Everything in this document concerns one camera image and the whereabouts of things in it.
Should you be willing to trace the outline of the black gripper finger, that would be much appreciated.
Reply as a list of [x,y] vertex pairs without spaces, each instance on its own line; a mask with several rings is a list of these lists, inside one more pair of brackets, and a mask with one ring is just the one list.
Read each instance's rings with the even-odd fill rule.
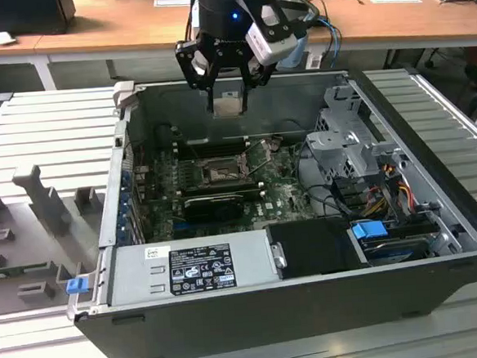
[[241,79],[243,80],[241,86],[240,112],[245,113],[248,105],[247,99],[249,92],[256,87],[264,87],[268,83],[270,76],[274,72],[274,65],[257,65],[253,70],[250,70],[248,63],[241,62],[238,68]]
[[214,47],[206,38],[177,42],[175,58],[191,89],[207,93],[207,112],[214,111],[214,85],[218,75]]

